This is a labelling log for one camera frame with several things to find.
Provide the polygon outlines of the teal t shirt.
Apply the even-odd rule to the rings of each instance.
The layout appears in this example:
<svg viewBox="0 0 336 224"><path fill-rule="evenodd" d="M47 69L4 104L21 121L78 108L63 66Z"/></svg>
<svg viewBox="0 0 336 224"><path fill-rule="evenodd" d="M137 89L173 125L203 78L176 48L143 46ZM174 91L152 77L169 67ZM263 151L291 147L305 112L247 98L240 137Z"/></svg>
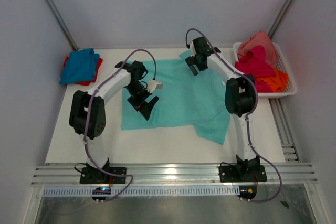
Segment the teal t shirt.
<svg viewBox="0 0 336 224"><path fill-rule="evenodd" d="M163 88L153 93L159 100L149 120L130 105L128 91L122 90L122 130L193 125L199 137L224 143L230 124L224 103L225 85L211 69L194 76L185 62L190 55L190 51L185 51L179 59L143 63L149 72L144 81L149 82L156 74Z"/></svg>

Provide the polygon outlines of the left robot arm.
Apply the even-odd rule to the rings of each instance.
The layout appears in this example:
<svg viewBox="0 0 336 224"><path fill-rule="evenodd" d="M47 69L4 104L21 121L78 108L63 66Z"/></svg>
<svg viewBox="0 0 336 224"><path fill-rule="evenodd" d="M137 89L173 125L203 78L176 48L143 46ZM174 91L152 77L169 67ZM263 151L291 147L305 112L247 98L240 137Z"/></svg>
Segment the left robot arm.
<svg viewBox="0 0 336 224"><path fill-rule="evenodd" d="M113 74L104 81L89 89L74 93L69 125L83 139L87 161L81 170L81 184L106 184L114 176L113 168L104 148L103 131L106 128L106 105L122 89L130 94L127 101L146 120L158 102L155 96L150 101L147 98L163 84L155 78L145 85L141 80L148 73L142 62L119 62Z"/></svg>

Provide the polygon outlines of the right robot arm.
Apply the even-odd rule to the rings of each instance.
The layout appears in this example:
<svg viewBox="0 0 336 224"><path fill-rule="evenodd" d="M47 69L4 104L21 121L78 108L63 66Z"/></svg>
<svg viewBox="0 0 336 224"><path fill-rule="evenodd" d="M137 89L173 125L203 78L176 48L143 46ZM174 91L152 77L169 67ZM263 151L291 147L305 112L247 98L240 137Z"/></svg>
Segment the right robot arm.
<svg viewBox="0 0 336 224"><path fill-rule="evenodd" d="M191 55L185 62L194 76L200 71L212 69L225 81L224 103L233 116L238 140L235 175L247 182L261 167L260 157L254 149L252 129L253 112L258 102L255 79L236 69L205 37L198 37L186 46L191 50Z"/></svg>

